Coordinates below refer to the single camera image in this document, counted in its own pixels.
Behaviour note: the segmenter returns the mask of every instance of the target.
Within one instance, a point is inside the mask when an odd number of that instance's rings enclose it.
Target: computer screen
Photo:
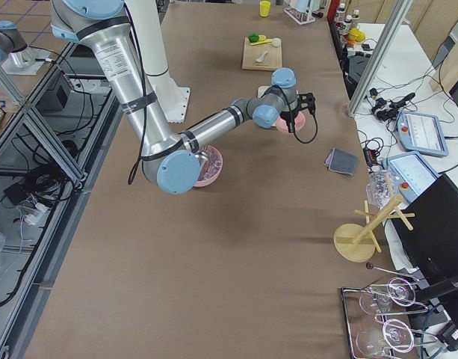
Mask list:
[[[458,188],[441,175],[403,212],[415,213],[410,231],[393,220],[403,248],[430,285],[458,276]],[[439,297],[458,329],[458,290]]]

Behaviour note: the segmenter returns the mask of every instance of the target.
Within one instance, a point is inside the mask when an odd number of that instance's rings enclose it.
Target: white power plug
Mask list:
[[[49,208],[44,204],[36,203],[36,209],[34,210],[34,213],[24,215],[23,219],[27,224],[34,226],[41,220],[44,214],[48,212],[48,209]]]

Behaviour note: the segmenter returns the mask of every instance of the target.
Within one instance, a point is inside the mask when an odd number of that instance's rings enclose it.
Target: white desk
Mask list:
[[[367,35],[367,39],[377,40],[383,30],[383,24],[360,24],[360,29]],[[373,41],[369,41],[370,46],[374,46]],[[377,90],[390,88],[390,85],[401,85],[410,82],[413,79],[422,77],[426,71],[430,69],[429,74],[435,73],[430,60],[425,55],[419,42],[416,40],[415,35],[412,33],[408,25],[402,25],[391,45],[388,53],[386,54],[382,66],[378,70],[377,77],[372,83],[372,88]],[[424,80],[418,80],[410,85],[404,86],[400,89],[389,89],[383,91],[380,96],[383,99],[399,99],[406,96],[408,93],[415,92],[416,97],[413,99],[414,103],[417,103],[423,99],[431,97],[435,92],[431,89],[429,84],[430,78],[426,77]],[[429,100],[420,102],[417,104],[417,112],[425,114],[434,114],[438,116],[442,122],[442,131],[445,136],[456,136],[458,135],[458,108],[452,101],[447,101],[447,96],[444,93],[438,93],[431,97]],[[371,105],[368,101],[364,101],[357,111],[355,121],[358,129],[363,131],[368,138],[381,137],[385,144],[390,144],[391,134],[386,130],[386,124],[379,121],[375,116],[371,115]],[[365,140],[365,136],[359,134],[360,141]],[[444,171],[448,168],[458,164],[458,139],[447,140],[449,155],[444,158],[437,158],[432,156],[425,156],[424,158],[433,166],[436,171]],[[395,156],[403,153],[405,150],[400,143],[394,145],[391,149],[384,148],[381,151],[382,157]],[[449,171],[448,176],[454,181],[458,187],[458,168]],[[394,231],[393,226],[390,223],[386,225],[386,238],[390,244],[390,251],[394,266],[397,269],[412,267],[409,263],[408,258],[405,256],[401,247],[400,240]],[[436,333],[442,325],[433,326],[430,331]],[[427,346],[428,352],[432,355],[439,344]],[[443,352],[437,358],[439,359],[458,359],[457,352]]]

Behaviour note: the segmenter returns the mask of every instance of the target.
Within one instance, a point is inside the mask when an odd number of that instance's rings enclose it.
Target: wooden wall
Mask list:
[[[397,0],[347,0],[347,13],[360,10],[360,22],[385,23]],[[414,0],[406,19],[428,58],[445,41],[458,21],[457,0]]]

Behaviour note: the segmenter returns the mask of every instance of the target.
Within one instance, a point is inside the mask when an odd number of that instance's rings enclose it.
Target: cup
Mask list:
[[[261,17],[268,16],[268,14],[270,13],[271,5],[272,4],[270,3],[270,1],[266,1],[266,0],[260,1],[260,16]]]

